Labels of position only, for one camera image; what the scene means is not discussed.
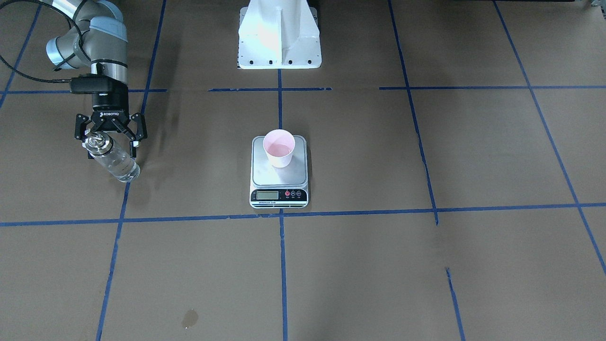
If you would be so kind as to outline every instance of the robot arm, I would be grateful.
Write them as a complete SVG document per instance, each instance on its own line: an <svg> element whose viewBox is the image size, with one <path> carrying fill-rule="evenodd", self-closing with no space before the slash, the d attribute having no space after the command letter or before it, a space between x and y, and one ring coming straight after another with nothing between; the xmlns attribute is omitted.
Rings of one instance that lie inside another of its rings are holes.
<svg viewBox="0 0 606 341"><path fill-rule="evenodd" d="M78 26L46 45L55 70L90 67L91 73L72 78L71 93L92 94L93 114L76 116L74 137L85 143L90 132L120 132L130 140L136 156L139 141L147 138L145 118L128 113L127 37L122 13L106 0L43 0L69 16ZM134 133L128 124L137 124Z"/></svg>
<svg viewBox="0 0 606 341"><path fill-rule="evenodd" d="M51 39L46 45L46 51L53 64L59 69L88 66L93 74L101 71L103 75L128 84L128 40L120 9L106 0L43 2L71 17L83 35L81 43L76 27L72 27L64 36Z"/></svg>

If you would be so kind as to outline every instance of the grid line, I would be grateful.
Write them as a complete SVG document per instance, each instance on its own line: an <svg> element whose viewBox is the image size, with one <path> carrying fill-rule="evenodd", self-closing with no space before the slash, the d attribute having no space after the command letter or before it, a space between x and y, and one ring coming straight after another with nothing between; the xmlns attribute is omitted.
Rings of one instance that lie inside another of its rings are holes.
<svg viewBox="0 0 606 341"><path fill-rule="evenodd" d="M105 284L105 295L103 296L103 304L101 306L101 314L99 316L99 325L97 326L97 335L95 340L101 341L101 334L103 334L103 324L105 323L105 313L107 312L107 304L110 299L110 290L112 288L112 280L114 269L116 268L116 260L118 258L118 241L122 235L122 226L124 224L124 214L126 213L126 202L128 201L128 190L130 189L130 183L124 186L124 198L122 199L122 209L120 210L120 219L118 221L118 227L116 228L116 238L114 239L114 246L112 250L112 260L110 262L110 272L107 276L107 283Z"/></svg>
<svg viewBox="0 0 606 341"><path fill-rule="evenodd" d="M145 85L145 94L143 96L143 103L141 104L141 115L145 115L145 107L147 104L147 98L148 98L148 94L149 92L147 90L149 90L151 81L152 81L152 76L153 76L153 69L154 69L154 64L156 61L156 53L158 52L158 44L160 41L160 34L162 32L162 23L164 21L164 13L165 13L165 9L166 9L166 0L162 0L162 9L160 11L160 19L158 21L158 30L156 31L156 40L154 42L154 48L153 51L151 53L151 61L150 61L150 68L147 74L147 83ZM126 209L127 209L127 202L128 202L128 192L130 190L130 183L127 183L125 188L124 188L124 200L122 201L122 209L120 211L120 218L119 218L119 222L118 222L118 228L116 229L116 239L114 241L114 247L113 247L113 251L112 251L112 260L110 262L110 270L109 270L109 275L107 277L107 284L105 286L105 296L103 298L103 305L101 307L101 313L99 316L99 325L97 327L97 336L96 336L96 341L101 341L101 335L103 333L103 326L105 324L105 313L107 312L107 305L109 302L109 297L110 297L110 290L112 288L112 280L113 280L113 273L114 273L114 268L116 266L116 261L118 259L118 240L120 239L120 236L122 234L122 226L124 224L124 216L126 214Z"/></svg>
<svg viewBox="0 0 606 341"><path fill-rule="evenodd" d="M380 86L379 90L606 89L603 86Z"/></svg>
<svg viewBox="0 0 606 341"><path fill-rule="evenodd" d="M331 87L282 87L278 85L278 87L239 87L239 88L229 88L229 87L214 87L208 90L208 92L246 92L246 91L331 91L333 88Z"/></svg>
<svg viewBox="0 0 606 341"><path fill-rule="evenodd" d="M577 208L606 208L606 203L581 203L581 204L536 204L516 206L472 206L458 208L436 208L438 212L487 212L487 211L529 211L542 209L570 209ZM316 212L288 212L289 217L332 217L342 215L390 215L390 214L426 214L432 213L433 208L419 209L389 209L389 210L366 210L366 211L316 211ZM232 215L189 215L175 217L142 217L124 218L124 223L160 223L168 221L199 221L199 220L240 220L258 218L279 218L277 213L267 214L232 214ZM119 219L86 219L86 220L41 220L41 221L8 221L0 222L0 228L17 226L53 226L53 225L89 225L101 223L118 223Z"/></svg>
<svg viewBox="0 0 606 341"><path fill-rule="evenodd" d="M564 175L564 178L566 179L566 183L568 184L568 188L570 190L570 193L572 194L574 203L576 204L576 207L577 207L577 209L579 211L579 215L581 216L581 220L583 221L583 225L585 226L585 230L587 231L589 239L591 240L591 244L593 245L593 249L594 249L594 251L596 253L596 256L598 257L600 265L602 266L602 271L606 275L606 263L604 263L604 258L602 257L602 253L600 252L598 244L596 243L596 240L593 237L593 233L591 231L591 227L589 227L589 223L587 223L587 219L585 217L585 214L583 213L583 208L581 207L581 205L579 203L579 199L578 199L578 197L576 195L576 192L574 191L574 187L572 185L572 182L570 181L570 177L568 176L568 172L566 171L566 167L564 166L564 161L562 160L562 157L560 156L560 153L558 152L558 147L556 146L555 140L553 139L553 136L551 135L551 132L550 132L549 127L547 125L547 120L545 119L545 116L543 115L543 111L541 110L541 106L539 105L539 101L537 100L536 95L534 94L533 87L530 84L530 80L528 78L526 70L524 69L524 65L522 63L522 60L520 59L519 54L518 54L518 50L516 49L516 46L513 43L513 39L511 38L511 34L509 33L509 30L507 29L507 25L505 24L505 19L503 18L503 15L501 14L501 11L499 10L499 6L497 5L497 3L496 3L495 0L493 0L493 5L494 5L494 9L496 10L497 14L499 15L499 19L501 20L501 24L503 25L503 29L505 30L505 34L507 35L507 39L509 40L511 48L513 49L513 53L516 56L516 59L517 59L518 64L520 66L520 69L522 70L522 74L524 75L524 79L526 80L526 84L528 86L528 90L530 91L530 94L532 95L532 99L534 101L534 105L536 106L536 110L538 111L539 116L541 118L541 122L543 123L543 127L545 128L545 133L547 134L547 137L549 138L549 142L551 143L551 147L553 149L553 152L556 155L556 158L558 159L558 163L560 165L560 168L562 169L562 173Z"/></svg>
<svg viewBox="0 0 606 341"><path fill-rule="evenodd" d="M450 268L446 268L446 276L448 277L448 286L450 287L450 297L453 300L454 314L456 316L456 324L459 327L459 335L461 337L461 341L465 341L465 331L463 330L463 322L461 320L459 302L456 299L456 292L455 292L455 287L453 286L452 277L450 275Z"/></svg>
<svg viewBox="0 0 606 341"><path fill-rule="evenodd" d="M128 92L167 92L168 89L129 89ZM0 93L10 95L32 95L32 94L51 94L51 93L71 93L69 90L9 90Z"/></svg>
<svg viewBox="0 0 606 341"><path fill-rule="evenodd" d="M284 242L284 210L280 208L280 264L282 274L282 339L288 341L288 306L286 288L286 245Z"/></svg>
<svg viewBox="0 0 606 341"><path fill-rule="evenodd" d="M431 200L431 208L433 209L434 219L436 220L436 225L439 224L438 218L438 210L436 209L436 199L433 196L433 189L431 188L431 178L429 176L429 168L427 166L427 159L425 159L425 151L423 149L423 140L421 139L421 131L419 130L419 123L416 118L415 104L413 102L413 95L410 91L410 83L408 82L408 73L406 72L406 64L404 62L404 54L402 52L402 46L400 44L400 37L398 35L398 27L396 25L396 18L393 14L393 6L391 5L391 0L387 0L389 5L389 12L391 15L391 24L393 25L393 33L396 38L396 44L398 46L398 53L400 55L400 64L402 66L402 74L404 76L404 83L406 83L407 94L408 94L408 103L410 105L410 112L413 117L413 122L415 124L415 132L417 134L417 138L419 140L419 152L421 153L421 161L423 162L423 166L425 167L425 177L427 178L427 190L429 191L429 199Z"/></svg>
<svg viewBox="0 0 606 341"><path fill-rule="evenodd" d="M278 69L278 129L282 129L282 70Z"/></svg>
<svg viewBox="0 0 606 341"><path fill-rule="evenodd" d="M38 5L38 9L36 10L36 14L34 15L32 24L30 25L30 30L27 32L25 41L23 42L23 45L21 46L21 51L19 51L19 55L17 56L17 60L15 61L14 68L16 68L16 69L19 68L19 63L21 62L21 58L23 58L23 54L25 53L25 49L27 48L27 43L30 41L30 38L32 37L32 33L34 31L34 27L36 27L36 23L38 21L38 17L40 16L41 10L42 10L42 5ZM6 83L6 87L4 88L4 91L2 93L2 98L0 98L0 109L2 108L2 105L4 104L4 100L6 99L8 90L10 89L10 85L13 82L13 79L15 78L15 73L16 72L13 70L10 74L10 77L8 78L8 82Z"/></svg>

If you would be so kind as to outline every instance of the digital scale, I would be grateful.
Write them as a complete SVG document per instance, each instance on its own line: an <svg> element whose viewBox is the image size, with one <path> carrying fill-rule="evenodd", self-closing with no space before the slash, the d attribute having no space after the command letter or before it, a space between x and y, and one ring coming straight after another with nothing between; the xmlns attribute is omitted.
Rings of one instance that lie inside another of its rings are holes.
<svg viewBox="0 0 606 341"><path fill-rule="evenodd" d="M250 205L253 208L304 208L309 203L307 142L294 135L295 150L288 166L276 168L263 149L264 136L253 139L250 163Z"/></svg>

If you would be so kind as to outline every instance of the pink cup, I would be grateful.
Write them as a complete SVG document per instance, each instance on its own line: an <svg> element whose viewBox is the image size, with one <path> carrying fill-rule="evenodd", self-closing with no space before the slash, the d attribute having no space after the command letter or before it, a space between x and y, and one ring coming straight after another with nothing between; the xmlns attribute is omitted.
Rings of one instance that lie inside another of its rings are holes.
<svg viewBox="0 0 606 341"><path fill-rule="evenodd" d="M286 130L272 130L263 138L263 149L272 166L284 168L293 158L295 138Z"/></svg>

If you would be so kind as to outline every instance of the bottle cap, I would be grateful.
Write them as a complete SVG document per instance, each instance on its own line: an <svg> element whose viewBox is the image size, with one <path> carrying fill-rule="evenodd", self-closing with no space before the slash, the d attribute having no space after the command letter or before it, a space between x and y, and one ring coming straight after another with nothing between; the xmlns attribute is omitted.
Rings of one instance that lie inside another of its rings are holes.
<svg viewBox="0 0 606 341"><path fill-rule="evenodd" d="M84 146L92 155L103 155L113 147L113 139L103 132L89 132Z"/></svg>

